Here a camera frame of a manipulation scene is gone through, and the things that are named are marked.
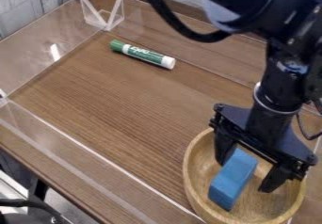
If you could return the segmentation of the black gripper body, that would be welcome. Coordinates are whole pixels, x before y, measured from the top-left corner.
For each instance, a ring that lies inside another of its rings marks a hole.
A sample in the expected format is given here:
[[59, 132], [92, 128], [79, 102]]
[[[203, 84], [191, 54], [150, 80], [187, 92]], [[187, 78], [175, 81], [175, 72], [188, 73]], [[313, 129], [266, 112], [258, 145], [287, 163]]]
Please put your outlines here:
[[292, 131], [291, 119], [298, 111], [270, 111], [259, 104], [242, 108], [228, 104], [214, 105], [214, 117], [208, 126], [224, 129], [252, 153], [274, 166], [287, 166], [292, 175], [288, 180], [302, 181], [318, 158]]

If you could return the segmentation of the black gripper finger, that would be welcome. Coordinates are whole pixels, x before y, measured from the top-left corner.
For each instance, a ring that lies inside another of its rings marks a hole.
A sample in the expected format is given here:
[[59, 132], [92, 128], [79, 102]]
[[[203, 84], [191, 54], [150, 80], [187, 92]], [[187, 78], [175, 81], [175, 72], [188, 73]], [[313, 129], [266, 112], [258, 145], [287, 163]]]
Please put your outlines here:
[[292, 171], [287, 166], [272, 166], [266, 178], [263, 179], [258, 191], [271, 193], [291, 177]]
[[222, 166], [236, 149], [236, 141], [224, 129], [218, 129], [215, 133], [215, 159]]

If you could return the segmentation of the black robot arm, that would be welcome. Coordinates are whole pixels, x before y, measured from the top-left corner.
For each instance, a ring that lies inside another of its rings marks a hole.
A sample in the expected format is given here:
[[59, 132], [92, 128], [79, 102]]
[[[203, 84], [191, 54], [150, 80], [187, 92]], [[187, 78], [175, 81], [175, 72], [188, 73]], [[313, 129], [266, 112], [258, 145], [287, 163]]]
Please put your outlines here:
[[227, 162], [243, 145], [272, 167], [258, 190], [272, 192], [287, 180], [302, 180], [318, 157], [296, 138], [291, 121], [302, 105], [322, 113], [322, 0], [204, 0], [216, 30], [188, 28], [163, 0], [147, 0], [163, 20], [188, 39], [212, 43], [250, 32], [267, 41], [266, 70], [254, 88], [251, 108], [215, 104], [210, 126], [215, 159]]

